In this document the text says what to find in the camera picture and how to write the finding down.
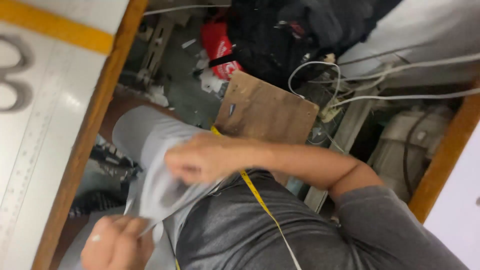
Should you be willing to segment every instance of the person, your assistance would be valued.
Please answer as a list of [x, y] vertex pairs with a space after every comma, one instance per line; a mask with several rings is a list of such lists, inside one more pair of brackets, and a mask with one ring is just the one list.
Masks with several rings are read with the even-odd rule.
[[[125, 215], [104, 216], [86, 234], [86, 270], [173, 270], [175, 260], [182, 270], [467, 270], [353, 157], [219, 137], [132, 98], [113, 99], [100, 133], [137, 160], [146, 176], [130, 190], [135, 195]], [[292, 254], [241, 169], [280, 224]], [[270, 172], [328, 190], [337, 220], [310, 210]]]

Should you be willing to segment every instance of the black bag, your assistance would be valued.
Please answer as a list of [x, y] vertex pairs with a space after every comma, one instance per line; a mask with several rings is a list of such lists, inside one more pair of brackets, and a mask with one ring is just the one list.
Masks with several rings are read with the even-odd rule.
[[[401, 0], [232, 0], [228, 38], [232, 54], [210, 66], [236, 60], [247, 73], [288, 90], [301, 64], [340, 57], [365, 41], [377, 22]], [[292, 80], [296, 89], [318, 77], [323, 65], [308, 65]]]

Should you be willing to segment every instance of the gray sleeve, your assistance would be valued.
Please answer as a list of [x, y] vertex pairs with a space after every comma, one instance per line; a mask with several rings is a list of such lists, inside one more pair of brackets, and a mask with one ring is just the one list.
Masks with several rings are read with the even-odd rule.
[[365, 266], [468, 270], [387, 187], [370, 186], [346, 192], [340, 196], [337, 207], [342, 231], [353, 242]]

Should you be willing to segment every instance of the gray pants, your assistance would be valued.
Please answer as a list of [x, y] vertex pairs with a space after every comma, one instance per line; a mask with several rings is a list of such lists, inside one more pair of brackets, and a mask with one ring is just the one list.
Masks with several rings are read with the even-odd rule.
[[175, 269], [174, 251], [183, 223], [194, 204], [216, 191], [222, 181], [187, 186], [173, 179], [165, 166], [165, 152], [193, 134], [204, 132], [157, 110], [140, 106], [124, 114], [113, 129], [113, 143], [128, 157], [140, 163], [144, 173], [132, 183], [126, 209], [91, 215], [77, 235], [59, 269], [82, 269], [80, 252], [93, 225], [106, 214], [122, 213], [151, 220], [155, 250], [146, 269]]

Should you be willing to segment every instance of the wooden board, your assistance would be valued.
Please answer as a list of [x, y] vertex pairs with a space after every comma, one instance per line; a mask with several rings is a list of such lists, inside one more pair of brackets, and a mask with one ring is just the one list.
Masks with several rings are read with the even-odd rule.
[[450, 123], [428, 170], [423, 176], [408, 207], [424, 223], [450, 173], [462, 154], [475, 127], [480, 122], [480, 95], [465, 98], [463, 105]]
[[107, 111], [123, 64], [130, 51], [147, 0], [131, 0], [118, 29], [113, 50], [105, 62], [100, 79], [72, 149], [50, 216], [45, 226], [32, 269], [48, 269], [86, 162]]
[[[235, 109], [230, 115], [230, 107]], [[224, 135], [304, 144], [319, 107], [292, 93], [236, 71], [215, 122]], [[285, 176], [275, 175], [286, 184]]]

